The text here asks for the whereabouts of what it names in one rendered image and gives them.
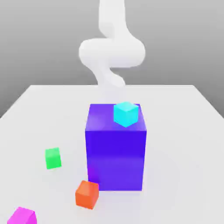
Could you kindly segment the small green cube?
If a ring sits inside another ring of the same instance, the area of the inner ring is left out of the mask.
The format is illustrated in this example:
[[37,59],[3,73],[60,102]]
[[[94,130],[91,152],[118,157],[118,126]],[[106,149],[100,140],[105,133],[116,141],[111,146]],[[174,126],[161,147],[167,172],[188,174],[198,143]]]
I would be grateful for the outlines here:
[[47,169],[58,168],[62,166],[60,150],[58,147],[45,150],[45,161]]

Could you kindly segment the small cyan cube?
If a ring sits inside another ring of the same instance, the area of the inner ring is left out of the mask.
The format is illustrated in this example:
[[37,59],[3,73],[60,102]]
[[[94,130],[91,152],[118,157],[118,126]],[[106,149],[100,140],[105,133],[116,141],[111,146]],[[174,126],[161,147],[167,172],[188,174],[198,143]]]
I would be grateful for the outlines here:
[[128,101],[113,106],[113,121],[129,127],[138,122],[139,106]]

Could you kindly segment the large purple box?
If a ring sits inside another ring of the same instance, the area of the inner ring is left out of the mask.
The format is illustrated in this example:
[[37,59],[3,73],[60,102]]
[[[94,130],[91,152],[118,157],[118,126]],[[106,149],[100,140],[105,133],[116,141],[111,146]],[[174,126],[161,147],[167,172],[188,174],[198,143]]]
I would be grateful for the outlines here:
[[85,128],[87,175],[101,191],[141,191],[147,128],[138,121],[123,127],[113,121],[113,104],[91,104]]

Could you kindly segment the small orange cube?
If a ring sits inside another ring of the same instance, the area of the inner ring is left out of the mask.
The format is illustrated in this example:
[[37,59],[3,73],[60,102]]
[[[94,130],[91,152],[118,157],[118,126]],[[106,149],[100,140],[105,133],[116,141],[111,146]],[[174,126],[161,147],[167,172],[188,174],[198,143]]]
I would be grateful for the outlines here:
[[94,182],[81,181],[75,192],[76,205],[93,209],[99,197],[99,185]]

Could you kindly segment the small magenta cube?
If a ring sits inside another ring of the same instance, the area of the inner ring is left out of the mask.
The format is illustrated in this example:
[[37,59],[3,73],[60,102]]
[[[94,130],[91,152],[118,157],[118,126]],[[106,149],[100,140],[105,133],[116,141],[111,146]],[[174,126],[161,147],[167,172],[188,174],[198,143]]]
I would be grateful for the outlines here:
[[35,211],[18,207],[7,221],[7,224],[37,224]]

